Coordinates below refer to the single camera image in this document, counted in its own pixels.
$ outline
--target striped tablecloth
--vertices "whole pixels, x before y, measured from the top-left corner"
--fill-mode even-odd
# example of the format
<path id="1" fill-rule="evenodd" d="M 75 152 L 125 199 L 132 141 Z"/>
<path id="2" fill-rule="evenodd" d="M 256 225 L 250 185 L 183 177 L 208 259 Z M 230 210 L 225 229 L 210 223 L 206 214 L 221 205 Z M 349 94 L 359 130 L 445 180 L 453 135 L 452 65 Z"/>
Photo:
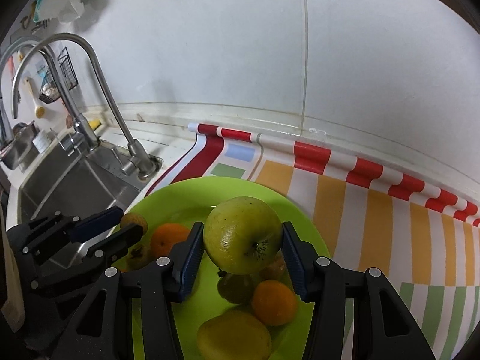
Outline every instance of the striped tablecloth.
<path id="1" fill-rule="evenodd" d="M 229 176 L 275 190 L 311 218 L 344 268 L 380 268 L 435 356 L 453 358 L 480 319 L 480 212 L 437 186 L 365 159 L 264 134 L 192 123 L 195 145 L 148 191 Z M 353 302 L 343 358 L 351 359 Z"/>

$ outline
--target apple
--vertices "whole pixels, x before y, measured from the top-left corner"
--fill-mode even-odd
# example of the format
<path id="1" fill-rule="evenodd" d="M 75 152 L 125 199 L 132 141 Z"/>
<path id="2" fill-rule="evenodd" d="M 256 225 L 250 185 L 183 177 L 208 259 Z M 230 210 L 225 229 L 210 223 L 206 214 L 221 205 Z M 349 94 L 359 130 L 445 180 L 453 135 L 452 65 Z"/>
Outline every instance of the apple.
<path id="1" fill-rule="evenodd" d="M 203 244 L 213 263 L 233 275 L 260 272 L 282 244 L 282 223 L 263 201 L 236 197 L 215 207 L 203 228 Z"/>

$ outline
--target yellow sponge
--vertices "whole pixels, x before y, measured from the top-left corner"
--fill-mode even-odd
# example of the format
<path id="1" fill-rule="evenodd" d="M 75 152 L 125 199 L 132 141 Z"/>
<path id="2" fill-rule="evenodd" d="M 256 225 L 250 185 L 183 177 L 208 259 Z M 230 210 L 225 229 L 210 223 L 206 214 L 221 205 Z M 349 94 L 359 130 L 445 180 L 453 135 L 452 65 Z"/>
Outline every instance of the yellow sponge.
<path id="1" fill-rule="evenodd" d="M 100 122 L 100 119 L 93 119 L 93 120 L 89 121 L 88 124 L 90 125 L 92 130 L 95 131 L 97 128 L 100 127 L 102 122 Z"/>

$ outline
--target orange stripe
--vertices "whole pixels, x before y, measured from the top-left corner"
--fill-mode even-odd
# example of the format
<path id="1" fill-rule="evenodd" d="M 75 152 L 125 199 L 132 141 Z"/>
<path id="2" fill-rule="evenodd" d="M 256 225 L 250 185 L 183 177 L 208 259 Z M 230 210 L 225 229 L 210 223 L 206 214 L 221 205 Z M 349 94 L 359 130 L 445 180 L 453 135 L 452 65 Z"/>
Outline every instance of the orange stripe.
<path id="1" fill-rule="evenodd" d="M 337 247 L 346 185 L 345 181 L 336 178 L 318 176 L 313 224 L 325 241 L 331 256 Z"/>
<path id="2" fill-rule="evenodd" d="M 430 284 L 431 237 L 428 209 L 410 205 L 412 233 L 412 277 L 414 284 Z"/>
<path id="3" fill-rule="evenodd" d="M 293 166 L 267 160 L 255 182 L 286 196 L 292 176 Z"/>
<path id="4" fill-rule="evenodd" d="M 475 250 L 473 248 L 473 228 L 463 223 L 465 232 L 465 279 L 467 286 L 475 285 Z"/>
<path id="5" fill-rule="evenodd" d="M 385 193 L 368 191 L 367 212 L 358 269 L 379 268 L 388 276 L 392 254 L 393 201 Z"/>
<path id="6" fill-rule="evenodd" d="M 455 226 L 451 216 L 442 215 L 443 236 L 445 237 L 445 285 L 457 283 L 457 251 L 455 250 Z"/>

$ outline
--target silver bolt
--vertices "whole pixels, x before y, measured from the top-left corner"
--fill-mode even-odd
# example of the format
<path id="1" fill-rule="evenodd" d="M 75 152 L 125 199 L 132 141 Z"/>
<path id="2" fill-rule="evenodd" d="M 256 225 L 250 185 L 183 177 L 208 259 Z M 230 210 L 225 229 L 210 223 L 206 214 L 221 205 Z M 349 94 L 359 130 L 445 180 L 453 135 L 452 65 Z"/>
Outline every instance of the silver bolt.
<path id="1" fill-rule="evenodd" d="M 317 264 L 320 266 L 329 266 L 330 265 L 330 260 L 327 259 L 327 257 L 319 257 L 317 259 Z"/>
<path id="2" fill-rule="evenodd" d="M 158 266 L 167 266 L 170 264 L 170 259 L 168 257 L 160 257 L 157 259 Z"/>
<path id="3" fill-rule="evenodd" d="M 111 266 L 110 268 L 105 269 L 105 276 L 111 278 L 112 276 L 115 276 L 117 272 L 117 268 Z"/>
<path id="4" fill-rule="evenodd" d="M 381 270 L 378 268 L 370 268 L 368 273 L 371 274 L 374 278 L 379 278 L 382 274 Z"/>

